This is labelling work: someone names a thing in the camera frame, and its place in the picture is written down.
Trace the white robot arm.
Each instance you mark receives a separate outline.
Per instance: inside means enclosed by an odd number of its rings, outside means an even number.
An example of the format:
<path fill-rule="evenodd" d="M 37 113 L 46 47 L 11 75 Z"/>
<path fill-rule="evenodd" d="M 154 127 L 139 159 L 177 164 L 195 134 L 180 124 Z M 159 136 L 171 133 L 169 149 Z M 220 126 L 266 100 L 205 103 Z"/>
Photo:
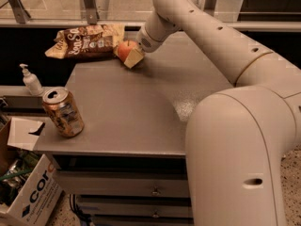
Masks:
<path fill-rule="evenodd" d="M 197 1 L 152 0 L 136 39 L 115 53 L 132 68 L 182 30 L 233 85 L 203 99 L 187 123 L 195 226 L 286 226 L 280 164 L 301 141 L 300 71 Z"/>

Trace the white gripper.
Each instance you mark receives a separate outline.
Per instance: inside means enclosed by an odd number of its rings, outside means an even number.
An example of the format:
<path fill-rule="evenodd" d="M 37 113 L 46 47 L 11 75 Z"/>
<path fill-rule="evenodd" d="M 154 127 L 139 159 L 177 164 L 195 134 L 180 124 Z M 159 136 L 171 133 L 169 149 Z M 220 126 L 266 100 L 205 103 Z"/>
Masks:
<path fill-rule="evenodd" d="M 142 49 L 139 46 L 137 46 L 130 50 L 128 56 L 124 61 L 124 65 L 129 69 L 132 69 L 144 58 L 145 56 L 144 52 L 152 53 L 162 45 L 160 41 L 156 41 L 148 35 L 147 30 L 144 26 L 142 26 L 139 29 L 135 40 Z M 114 55 L 116 57 L 119 56 L 118 49 L 119 49 L 118 46 L 115 46 L 113 49 Z"/>

